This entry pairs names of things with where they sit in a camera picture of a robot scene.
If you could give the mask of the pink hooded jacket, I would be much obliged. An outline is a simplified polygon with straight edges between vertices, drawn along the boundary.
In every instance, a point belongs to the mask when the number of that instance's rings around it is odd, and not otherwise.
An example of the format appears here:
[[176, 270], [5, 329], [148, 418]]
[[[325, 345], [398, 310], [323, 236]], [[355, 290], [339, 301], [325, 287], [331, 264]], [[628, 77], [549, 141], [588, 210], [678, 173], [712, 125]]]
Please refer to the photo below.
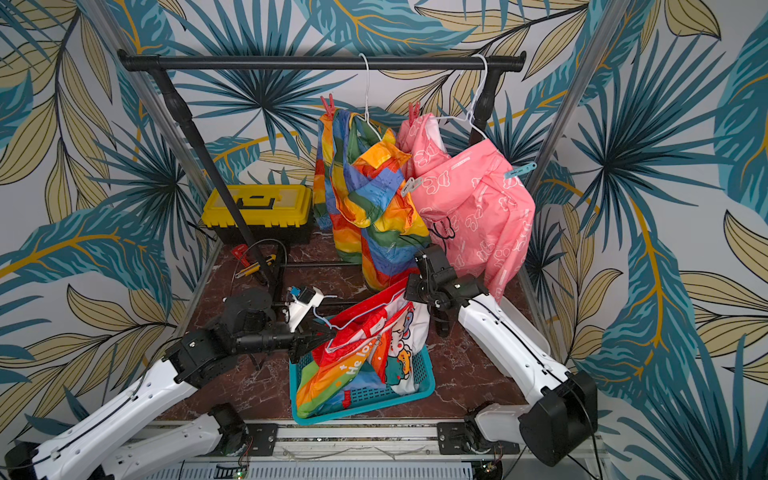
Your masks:
[[422, 179], [409, 195], [432, 241], [458, 275], [482, 276], [500, 300], [524, 264], [535, 216], [523, 182], [505, 178], [513, 167], [489, 139], [448, 153], [432, 114], [403, 121], [396, 145], [411, 155], [406, 181]]

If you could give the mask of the red rainbow kids jacket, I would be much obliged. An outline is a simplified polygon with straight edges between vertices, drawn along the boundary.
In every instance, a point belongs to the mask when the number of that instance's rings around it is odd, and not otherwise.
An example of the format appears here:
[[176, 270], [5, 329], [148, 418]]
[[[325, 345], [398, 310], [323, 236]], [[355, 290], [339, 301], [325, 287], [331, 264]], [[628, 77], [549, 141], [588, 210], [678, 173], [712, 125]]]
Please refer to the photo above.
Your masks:
[[407, 281], [403, 278], [330, 318], [340, 325], [364, 308], [384, 306], [393, 323], [388, 331], [357, 347], [327, 352], [326, 343], [309, 353], [312, 360], [301, 370], [296, 395], [299, 417], [318, 413], [335, 395], [344, 395], [343, 406], [349, 407], [350, 392], [345, 388], [358, 389], [359, 384], [362, 388], [388, 385], [399, 395], [416, 392], [413, 359], [427, 349], [430, 316], [425, 304], [404, 298]]

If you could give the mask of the rainbow striped jacket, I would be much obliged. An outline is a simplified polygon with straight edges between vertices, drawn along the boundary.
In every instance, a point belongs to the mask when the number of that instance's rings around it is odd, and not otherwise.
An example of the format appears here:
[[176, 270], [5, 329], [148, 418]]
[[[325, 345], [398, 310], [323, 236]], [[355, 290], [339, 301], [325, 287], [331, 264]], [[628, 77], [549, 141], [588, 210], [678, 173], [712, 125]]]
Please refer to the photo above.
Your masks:
[[411, 156], [395, 134], [372, 128], [358, 113], [337, 109], [317, 122], [313, 184], [317, 224], [332, 232], [344, 262], [360, 264], [367, 286], [380, 291], [415, 267], [431, 243], [409, 194], [404, 167]]

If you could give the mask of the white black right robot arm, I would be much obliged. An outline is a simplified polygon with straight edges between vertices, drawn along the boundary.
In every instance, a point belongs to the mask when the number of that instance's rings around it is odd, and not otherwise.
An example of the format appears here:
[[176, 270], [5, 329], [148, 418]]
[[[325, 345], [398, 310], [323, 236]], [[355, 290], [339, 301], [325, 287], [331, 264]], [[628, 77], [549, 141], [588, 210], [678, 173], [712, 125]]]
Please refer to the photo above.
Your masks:
[[485, 451], [515, 444], [553, 467], [598, 430], [597, 386], [555, 360], [539, 332], [483, 281], [459, 276], [445, 252], [432, 245], [415, 256], [406, 299], [427, 306], [436, 323], [456, 320], [493, 365], [522, 392], [522, 405], [484, 404], [463, 422], [465, 448]]

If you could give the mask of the light blue wire hanger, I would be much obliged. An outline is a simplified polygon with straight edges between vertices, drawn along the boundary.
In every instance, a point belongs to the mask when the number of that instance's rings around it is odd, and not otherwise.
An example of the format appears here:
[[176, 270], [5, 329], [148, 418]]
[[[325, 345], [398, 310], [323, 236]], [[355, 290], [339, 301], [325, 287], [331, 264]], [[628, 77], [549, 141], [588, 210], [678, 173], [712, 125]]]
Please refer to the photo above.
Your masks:
[[312, 313], [316, 321], [330, 328], [331, 332], [335, 334], [335, 337], [327, 342], [325, 347], [327, 352], [357, 347], [363, 341], [388, 331], [393, 323], [384, 306], [364, 308], [361, 313], [353, 314], [351, 318], [342, 320], [340, 325], [319, 315], [316, 307], [312, 309]]

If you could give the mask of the grey clothespin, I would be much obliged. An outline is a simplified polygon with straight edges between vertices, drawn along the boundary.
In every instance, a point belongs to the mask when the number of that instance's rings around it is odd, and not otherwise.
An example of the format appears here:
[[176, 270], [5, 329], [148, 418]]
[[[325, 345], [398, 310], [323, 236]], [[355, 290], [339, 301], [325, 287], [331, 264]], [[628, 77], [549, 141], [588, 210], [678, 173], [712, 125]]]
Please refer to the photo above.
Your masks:
[[401, 196], [405, 197], [408, 194], [411, 194], [413, 191], [415, 191], [420, 185], [422, 184], [421, 178], [409, 178], [404, 186], [401, 188]]

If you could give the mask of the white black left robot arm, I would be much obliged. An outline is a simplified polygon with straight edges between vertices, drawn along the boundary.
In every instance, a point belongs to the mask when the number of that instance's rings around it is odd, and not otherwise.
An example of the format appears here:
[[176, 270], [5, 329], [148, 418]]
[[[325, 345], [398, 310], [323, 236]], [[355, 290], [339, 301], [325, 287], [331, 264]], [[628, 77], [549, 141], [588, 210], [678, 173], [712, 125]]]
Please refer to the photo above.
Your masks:
[[229, 404], [143, 441], [133, 436], [160, 414], [234, 369], [246, 355], [288, 353], [297, 362], [333, 331], [306, 316], [324, 296], [317, 288], [292, 288], [279, 319], [268, 292], [231, 296], [204, 327], [173, 341], [162, 357], [123, 392], [59, 435], [40, 444], [20, 442], [5, 455], [10, 479], [141, 479], [175, 462], [209, 453], [236, 454], [247, 447], [247, 426]]

